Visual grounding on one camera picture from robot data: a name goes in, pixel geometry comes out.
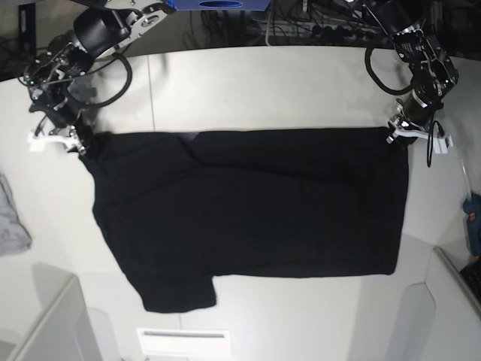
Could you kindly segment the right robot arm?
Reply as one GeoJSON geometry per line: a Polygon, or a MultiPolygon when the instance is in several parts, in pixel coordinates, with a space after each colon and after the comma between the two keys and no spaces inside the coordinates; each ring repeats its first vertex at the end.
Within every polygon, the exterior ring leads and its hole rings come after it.
{"type": "Polygon", "coordinates": [[[42,112],[57,129],[76,126],[82,110],[107,107],[130,87],[132,67],[120,49],[141,38],[162,14],[177,11],[172,1],[81,1],[86,10],[73,29],[54,38],[47,50],[36,56],[23,72],[23,85],[29,90],[31,113],[42,112]],[[98,59],[110,57],[126,70],[123,88],[110,99],[89,104],[74,97],[68,89],[82,77],[94,73],[98,59]]]}

